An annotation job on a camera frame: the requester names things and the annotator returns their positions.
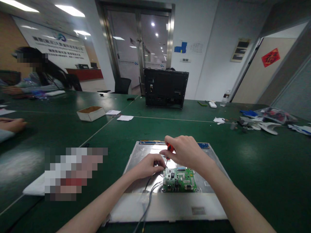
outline plastic bottle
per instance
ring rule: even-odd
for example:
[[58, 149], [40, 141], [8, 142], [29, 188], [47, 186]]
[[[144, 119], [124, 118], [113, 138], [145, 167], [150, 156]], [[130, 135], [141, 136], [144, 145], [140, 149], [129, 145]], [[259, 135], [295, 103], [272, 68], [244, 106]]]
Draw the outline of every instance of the plastic bottle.
[[47, 99], [44, 91], [33, 88], [38, 87], [38, 85], [35, 82], [31, 81], [31, 79], [24, 79], [24, 81], [26, 88], [32, 88], [31, 93], [33, 94], [34, 97], [36, 97], [37, 99]]
[[220, 106], [225, 107], [226, 103], [228, 102], [229, 95], [231, 94], [231, 89], [228, 89], [227, 92], [224, 94], [223, 100], [220, 103]]

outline blue sticker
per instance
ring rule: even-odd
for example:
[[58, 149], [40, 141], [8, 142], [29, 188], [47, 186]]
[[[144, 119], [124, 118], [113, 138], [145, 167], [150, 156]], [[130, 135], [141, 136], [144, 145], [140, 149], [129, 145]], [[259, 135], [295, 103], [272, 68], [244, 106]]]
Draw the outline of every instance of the blue sticker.
[[181, 46], [175, 46], [174, 52], [186, 53], [187, 42], [182, 42]]

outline green object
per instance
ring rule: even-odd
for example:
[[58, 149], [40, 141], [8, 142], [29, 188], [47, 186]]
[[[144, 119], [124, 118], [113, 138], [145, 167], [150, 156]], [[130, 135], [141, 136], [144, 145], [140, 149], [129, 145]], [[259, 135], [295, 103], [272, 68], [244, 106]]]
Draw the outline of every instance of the green object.
[[[241, 130], [230, 130], [230, 124], [213, 122], [215, 117], [233, 122], [241, 116], [240, 110], [257, 110], [265, 105], [227, 103], [226, 107], [213, 108], [213, 111], [207, 108], [202, 112], [196, 100], [185, 100], [183, 109], [176, 110], [148, 108], [144, 97], [133, 102], [127, 101], [129, 97], [136, 96], [106, 93], [102, 98], [98, 93], [69, 91], [49, 97], [48, 101], [33, 102], [12, 100], [0, 94], [0, 99], [10, 102], [10, 109], [17, 110], [3, 117], [22, 117], [29, 122], [26, 130], [0, 144], [0, 212], [44, 172], [45, 162], [55, 161], [55, 158], [45, 159], [45, 148], [79, 147], [89, 143], [90, 147], [109, 150], [103, 163], [98, 164], [98, 170], [92, 172], [93, 178], [87, 179], [87, 186], [82, 187], [77, 201], [41, 200], [12, 232], [56, 232], [123, 174], [135, 141], [163, 141], [167, 134], [191, 135], [198, 142], [210, 143], [232, 182], [277, 232], [310, 232], [309, 137], [286, 127], [276, 128], [277, 136], [255, 130], [243, 134]], [[103, 106], [106, 112], [121, 110], [122, 114], [134, 118], [117, 121], [103, 116], [93, 122], [79, 120], [76, 111], [93, 105]], [[307, 121], [299, 119], [299, 125], [307, 125]], [[0, 216], [1, 232], [39, 199], [24, 196], [12, 205]], [[148, 222], [145, 232], [188, 232], [193, 231], [193, 227], [197, 231], [234, 232], [229, 221]], [[134, 228], [133, 223], [114, 223], [98, 232], [132, 232]]]
[[163, 192], [185, 193], [196, 192], [197, 185], [192, 169], [169, 169], [163, 173]]
[[198, 101], [198, 103], [202, 106], [207, 106], [206, 104], [202, 104], [200, 101]]

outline red paper sign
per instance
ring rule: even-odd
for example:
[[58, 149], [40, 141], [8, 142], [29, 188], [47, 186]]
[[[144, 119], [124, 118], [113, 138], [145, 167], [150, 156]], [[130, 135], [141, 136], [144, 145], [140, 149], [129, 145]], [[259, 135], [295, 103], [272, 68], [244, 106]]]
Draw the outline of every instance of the red paper sign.
[[272, 50], [270, 53], [267, 53], [261, 59], [265, 67], [275, 63], [277, 60], [280, 59], [278, 48]]

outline circuit board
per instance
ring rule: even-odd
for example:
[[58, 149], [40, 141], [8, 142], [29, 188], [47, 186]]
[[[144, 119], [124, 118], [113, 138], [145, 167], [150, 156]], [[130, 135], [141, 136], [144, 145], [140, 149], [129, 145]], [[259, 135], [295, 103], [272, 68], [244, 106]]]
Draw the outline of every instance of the circuit board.
[[190, 168], [167, 168], [163, 172], [163, 192], [197, 192], [193, 170]]

